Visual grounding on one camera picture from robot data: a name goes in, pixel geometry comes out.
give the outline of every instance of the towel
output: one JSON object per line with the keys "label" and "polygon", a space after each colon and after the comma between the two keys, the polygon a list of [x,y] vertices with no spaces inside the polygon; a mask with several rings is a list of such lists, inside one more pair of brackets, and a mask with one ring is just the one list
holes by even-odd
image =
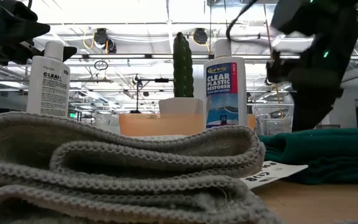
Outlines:
{"label": "towel", "polygon": [[358,128],[259,136],[266,161],[309,167],[287,180],[302,184],[358,184]]}
{"label": "towel", "polygon": [[243,126],[139,139],[0,114],[0,223],[281,223],[237,179],[264,153]]}

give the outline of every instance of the blue label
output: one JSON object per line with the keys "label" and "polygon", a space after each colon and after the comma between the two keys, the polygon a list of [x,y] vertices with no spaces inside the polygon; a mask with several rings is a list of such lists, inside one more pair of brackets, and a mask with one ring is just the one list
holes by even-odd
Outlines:
{"label": "blue label", "polygon": [[207,128],[239,124],[236,63],[207,67],[206,95]]}

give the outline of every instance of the bottle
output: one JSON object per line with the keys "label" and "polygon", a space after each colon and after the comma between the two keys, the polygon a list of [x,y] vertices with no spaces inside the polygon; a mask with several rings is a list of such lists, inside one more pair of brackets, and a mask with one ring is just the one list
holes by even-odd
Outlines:
{"label": "bottle", "polygon": [[246,67],[231,56],[227,39],[215,43],[215,59],[204,64],[206,127],[247,125]]}
{"label": "bottle", "polygon": [[50,41],[45,56],[32,58],[27,112],[67,117],[70,68],[62,62],[63,49]]}

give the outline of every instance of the white pot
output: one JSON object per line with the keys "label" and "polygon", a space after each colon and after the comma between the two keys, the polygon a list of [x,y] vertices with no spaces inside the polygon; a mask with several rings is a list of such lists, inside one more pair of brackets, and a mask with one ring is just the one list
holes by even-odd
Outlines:
{"label": "white pot", "polygon": [[174,97],[159,101],[160,114],[204,114],[204,102],[189,97]]}

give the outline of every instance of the bottle label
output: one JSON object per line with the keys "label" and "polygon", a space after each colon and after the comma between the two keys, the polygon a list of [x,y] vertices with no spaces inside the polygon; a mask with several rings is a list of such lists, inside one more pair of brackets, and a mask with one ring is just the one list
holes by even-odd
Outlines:
{"label": "bottle label", "polygon": [[206,96],[207,128],[239,124],[237,63],[206,68]]}
{"label": "bottle label", "polygon": [[70,76],[64,66],[43,66],[41,114],[67,116]]}

